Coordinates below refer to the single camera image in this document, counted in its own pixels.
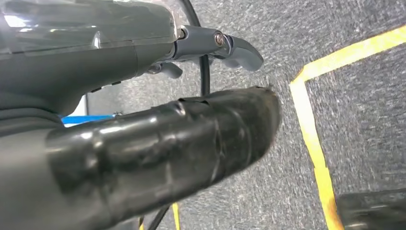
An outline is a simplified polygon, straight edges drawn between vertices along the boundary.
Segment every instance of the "blue object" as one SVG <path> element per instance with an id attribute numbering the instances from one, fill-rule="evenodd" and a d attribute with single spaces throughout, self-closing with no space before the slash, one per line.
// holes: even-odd
<path id="1" fill-rule="evenodd" d="M 81 124 L 89 121 L 99 121 L 112 118 L 113 115 L 101 115 L 101 116 L 67 116 L 62 119 L 64 124 Z"/>

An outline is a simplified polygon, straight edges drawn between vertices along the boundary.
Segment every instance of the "yellow tape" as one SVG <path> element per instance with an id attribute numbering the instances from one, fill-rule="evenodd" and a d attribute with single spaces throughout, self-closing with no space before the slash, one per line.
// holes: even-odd
<path id="1" fill-rule="evenodd" d="M 318 139 L 305 81 L 406 42 L 406 26 L 369 38 L 305 65 L 290 88 L 304 142 L 315 166 L 319 197 L 329 230 L 343 230 L 336 212 L 333 185 Z"/>
<path id="2" fill-rule="evenodd" d="M 173 218 L 175 219 L 176 230 L 180 230 L 179 206 L 177 203 L 172 205 Z"/>
<path id="3" fill-rule="evenodd" d="M 310 80 L 353 62 L 367 58 L 406 41 L 406 26 L 352 44 L 303 67 L 295 80 Z"/>

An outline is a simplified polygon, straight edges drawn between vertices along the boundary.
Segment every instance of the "black cable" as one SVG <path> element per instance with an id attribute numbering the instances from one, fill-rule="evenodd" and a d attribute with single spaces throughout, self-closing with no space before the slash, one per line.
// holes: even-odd
<path id="1" fill-rule="evenodd" d="M 191 25 L 201 27 L 199 18 L 197 17 L 196 11 L 192 6 L 190 0 L 179 0 L 180 6 L 186 14 L 186 17 Z M 204 55 L 199 58 L 200 65 L 200 94 L 201 96 L 206 96 L 210 93 L 210 63 L 209 56 Z M 158 214 L 155 216 L 148 230 L 156 230 L 158 225 L 161 223 L 166 212 L 170 206 L 162 208 Z"/>
<path id="2" fill-rule="evenodd" d="M 140 219 L 138 219 L 138 229 L 141 228 L 141 225 L 143 225 L 143 223 L 144 223 L 144 217 L 142 216 L 142 217 L 140 217 Z"/>
<path id="3" fill-rule="evenodd" d="M 179 0 L 179 3 L 186 14 L 186 17 L 191 25 L 201 26 L 196 11 L 190 0 Z M 206 96 L 210 93 L 210 63 L 209 56 L 204 55 L 199 58 L 200 64 L 200 94 Z"/>
<path id="4" fill-rule="evenodd" d="M 156 230 L 158 225 L 161 223 L 162 219 L 164 218 L 166 212 L 168 211 L 170 206 L 165 206 L 165 208 L 161 209 L 157 215 L 155 216 L 154 220 L 152 221 L 151 225 L 149 226 L 148 230 Z"/>

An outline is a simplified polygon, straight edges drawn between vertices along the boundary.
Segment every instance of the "black handlebar tape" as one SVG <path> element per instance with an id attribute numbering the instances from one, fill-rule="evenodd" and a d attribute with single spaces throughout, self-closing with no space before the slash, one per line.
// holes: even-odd
<path id="1" fill-rule="evenodd" d="M 87 225 L 104 229 L 193 195 L 258 161 L 274 140 L 279 112 L 278 98 L 268 88 L 179 99 L 51 131 L 49 167 L 67 200 L 100 199 L 95 202 L 103 204 L 101 212 L 108 210 L 108 224 Z"/>

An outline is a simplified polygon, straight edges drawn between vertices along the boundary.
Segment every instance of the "gray plastic housing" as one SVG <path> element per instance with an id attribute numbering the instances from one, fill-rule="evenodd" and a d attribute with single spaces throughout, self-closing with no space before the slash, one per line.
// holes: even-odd
<path id="1" fill-rule="evenodd" d="M 143 74 L 176 40 L 172 13 L 151 3 L 4 0 L 0 10 L 0 110 L 68 115 L 85 93 Z"/>

